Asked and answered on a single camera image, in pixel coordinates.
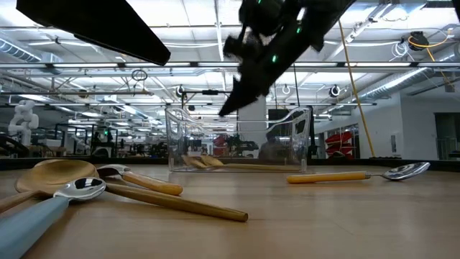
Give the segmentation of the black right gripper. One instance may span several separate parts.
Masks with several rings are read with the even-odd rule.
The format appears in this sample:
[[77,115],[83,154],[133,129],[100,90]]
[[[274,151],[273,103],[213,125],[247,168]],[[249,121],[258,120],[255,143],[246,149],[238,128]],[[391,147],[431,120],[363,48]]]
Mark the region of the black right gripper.
[[239,8],[241,32],[228,36],[223,53],[238,58],[240,78],[218,115],[244,108],[271,85],[301,54],[302,22],[297,20],[301,0],[243,0]]

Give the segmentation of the yellow-handled silver spoon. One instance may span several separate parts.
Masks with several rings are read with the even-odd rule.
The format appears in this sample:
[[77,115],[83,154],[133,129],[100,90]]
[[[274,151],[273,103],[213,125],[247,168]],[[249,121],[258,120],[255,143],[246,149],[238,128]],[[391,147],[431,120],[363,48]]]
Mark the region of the yellow-handled silver spoon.
[[292,175],[286,178],[286,181],[291,184],[301,183],[318,183],[332,181],[359,181],[366,180],[372,176],[379,176],[388,181],[404,181],[424,173],[429,169],[429,162],[418,162],[407,165],[402,165],[397,168],[390,169],[384,173],[372,174],[367,171],[345,172],[345,173],[322,173],[322,174],[302,174]]
[[179,196],[183,192],[183,187],[180,184],[170,183],[150,176],[134,173],[131,168],[126,165],[108,164],[100,166],[96,170],[100,176],[121,176],[125,181],[160,193]]

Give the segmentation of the white column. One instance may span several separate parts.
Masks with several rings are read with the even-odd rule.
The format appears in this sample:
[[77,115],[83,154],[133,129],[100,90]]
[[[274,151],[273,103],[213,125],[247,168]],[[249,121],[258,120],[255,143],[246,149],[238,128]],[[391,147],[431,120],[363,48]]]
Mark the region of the white column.
[[253,141],[258,148],[261,148],[261,145],[267,141],[266,113],[266,99],[263,96],[259,97],[256,102],[238,110],[238,132],[241,140]]

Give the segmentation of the clear plastic bin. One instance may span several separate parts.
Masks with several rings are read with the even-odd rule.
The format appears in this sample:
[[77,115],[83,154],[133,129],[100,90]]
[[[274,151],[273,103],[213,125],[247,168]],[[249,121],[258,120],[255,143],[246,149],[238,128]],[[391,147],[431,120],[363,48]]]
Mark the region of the clear plastic bin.
[[[310,157],[309,147],[314,135],[311,133],[311,108],[268,110],[266,113],[266,142],[258,148],[253,141],[243,141],[238,132],[238,111],[225,117],[217,114],[192,114],[179,108],[168,108],[166,115],[169,169],[181,171],[221,172],[283,172],[304,173]],[[259,171],[235,168],[197,169],[187,166],[182,155],[200,162],[202,155],[220,160],[223,158],[255,158],[267,162],[296,165],[301,171]]]

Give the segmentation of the red bin shelf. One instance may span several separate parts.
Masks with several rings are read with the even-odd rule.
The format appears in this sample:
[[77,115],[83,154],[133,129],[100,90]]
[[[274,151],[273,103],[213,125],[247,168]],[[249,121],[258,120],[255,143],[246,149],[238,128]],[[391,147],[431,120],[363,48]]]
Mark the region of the red bin shelf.
[[355,131],[346,130],[331,135],[325,140],[328,158],[360,158],[359,135]]

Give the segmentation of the black equipment rack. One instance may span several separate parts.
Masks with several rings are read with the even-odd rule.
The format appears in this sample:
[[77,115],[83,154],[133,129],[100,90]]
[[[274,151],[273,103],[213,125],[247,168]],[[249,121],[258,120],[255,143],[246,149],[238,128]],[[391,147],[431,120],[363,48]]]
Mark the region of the black equipment rack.
[[56,124],[54,137],[67,156],[116,157],[119,131],[97,124]]

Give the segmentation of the black aluminium rig frame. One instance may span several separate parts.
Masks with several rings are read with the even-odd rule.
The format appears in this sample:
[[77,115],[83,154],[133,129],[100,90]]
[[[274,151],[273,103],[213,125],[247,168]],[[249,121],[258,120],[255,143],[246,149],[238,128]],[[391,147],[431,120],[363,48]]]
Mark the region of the black aluminium rig frame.
[[[95,157],[74,157],[71,160],[84,160],[92,164],[129,164],[129,165],[167,165],[167,158],[95,158]],[[46,158],[0,158],[0,171],[18,170],[32,168],[35,164],[46,160]],[[270,164],[270,165],[283,165],[281,162],[267,162],[255,158],[223,158],[224,163],[248,163],[248,164]],[[447,171],[460,173],[460,161],[455,160],[429,160],[432,171]],[[346,158],[337,159],[310,159],[307,160],[307,165],[321,165],[321,166],[382,166],[382,167],[398,167],[401,165],[417,163],[416,160],[403,160],[403,159],[384,159],[384,158],[369,158],[369,159],[355,159],[350,160]]]

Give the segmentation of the blue-handled silver spoon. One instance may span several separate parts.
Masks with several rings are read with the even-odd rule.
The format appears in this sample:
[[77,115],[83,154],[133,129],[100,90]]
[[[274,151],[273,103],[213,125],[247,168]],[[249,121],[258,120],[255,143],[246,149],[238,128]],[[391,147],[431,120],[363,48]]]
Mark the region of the blue-handled silver spoon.
[[88,201],[101,195],[106,182],[79,178],[59,188],[53,197],[0,222],[0,259],[20,259],[55,223],[71,201]]

